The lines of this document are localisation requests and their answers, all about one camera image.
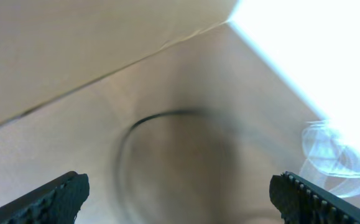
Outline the brown cardboard panel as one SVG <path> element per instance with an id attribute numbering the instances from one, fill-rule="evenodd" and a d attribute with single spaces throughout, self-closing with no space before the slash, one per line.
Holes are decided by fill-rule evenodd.
<path id="1" fill-rule="evenodd" d="M 0 123 L 217 26 L 235 4 L 0 0 Z"/>

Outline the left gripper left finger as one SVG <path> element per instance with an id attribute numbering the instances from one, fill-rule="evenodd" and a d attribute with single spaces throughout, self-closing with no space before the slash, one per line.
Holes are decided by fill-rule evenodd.
<path id="1" fill-rule="evenodd" d="M 0 207 L 0 224 L 74 224 L 90 194 L 87 174 L 67 172 Z"/>

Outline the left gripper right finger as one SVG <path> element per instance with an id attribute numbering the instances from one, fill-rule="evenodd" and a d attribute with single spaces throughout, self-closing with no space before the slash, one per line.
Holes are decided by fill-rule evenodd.
<path id="1" fill-rule="evenodd" d="M 272 176 L 269 197 L 286 224 L 360 224 L 360 208 L 293 172 Z"/>

